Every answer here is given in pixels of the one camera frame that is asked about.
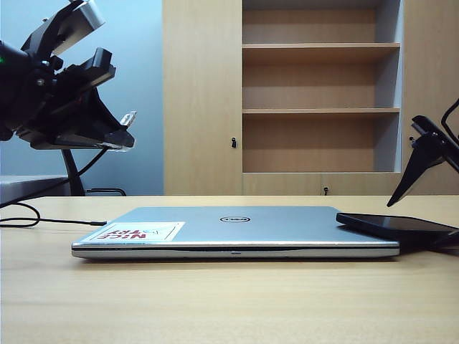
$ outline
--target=black smartphone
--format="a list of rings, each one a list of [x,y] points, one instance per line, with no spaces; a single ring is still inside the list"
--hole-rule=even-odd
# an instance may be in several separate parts
[[[345,229],[397,240],[405,247],[443,247],[459,244],[459,228],[408,216],[337,213]]]

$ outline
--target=sticker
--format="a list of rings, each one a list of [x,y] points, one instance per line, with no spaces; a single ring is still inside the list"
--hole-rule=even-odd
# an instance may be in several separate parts
[[[118,222],[91,234],[81,242],[170,242],[185,222]]]

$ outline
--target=silver laptop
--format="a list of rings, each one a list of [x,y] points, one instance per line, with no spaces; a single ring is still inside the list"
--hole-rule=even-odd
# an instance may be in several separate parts
[[[72,243],[107,258],[386,257],[398,242],[353,233],[324,206],[137,208]]]

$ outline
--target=wall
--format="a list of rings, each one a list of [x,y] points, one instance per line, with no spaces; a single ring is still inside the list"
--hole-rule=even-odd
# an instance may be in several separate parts
[[[65,0],[1,0],[1,39],[20,47],[40,24],[67,5]],[[136,146],[107,152],[83,177],[85,188],[120,187],[128,195],[163,193],[161,0],[96,0],[106,23],[60,55],[64,66],[79,65],[95,48],[113,53],[115,78],[99,86],[100,98],[117,118],[137,110],[130,128]],[[33,150],[13,137],[0,143],[2,175],[64,174],[58,150]],[[82,168],[98,150],[74,150]]]

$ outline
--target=phone holder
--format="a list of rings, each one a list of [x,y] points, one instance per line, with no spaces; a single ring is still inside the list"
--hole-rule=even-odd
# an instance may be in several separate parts
[[[447,161],[459,173],[459,146],[427,117],[416,116],[412,120],[412,127],[421,137],[412,143],[414,150],[387,206],[399,201],[428,168]]]

